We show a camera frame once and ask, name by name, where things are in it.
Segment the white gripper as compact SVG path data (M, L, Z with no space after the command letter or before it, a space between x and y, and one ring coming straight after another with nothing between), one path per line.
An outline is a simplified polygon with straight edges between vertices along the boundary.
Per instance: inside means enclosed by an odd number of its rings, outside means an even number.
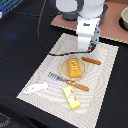
M91 43L97 44L99 42L99 21L99 18L78 17L76 34L78 35L78 49L80 51L87 51Z

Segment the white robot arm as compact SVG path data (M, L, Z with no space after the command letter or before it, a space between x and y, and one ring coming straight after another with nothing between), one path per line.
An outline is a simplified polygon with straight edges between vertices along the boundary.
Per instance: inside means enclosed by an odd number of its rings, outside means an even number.
M78 49L87 51L103 12L105 0L56 0L60 12L77 13Z

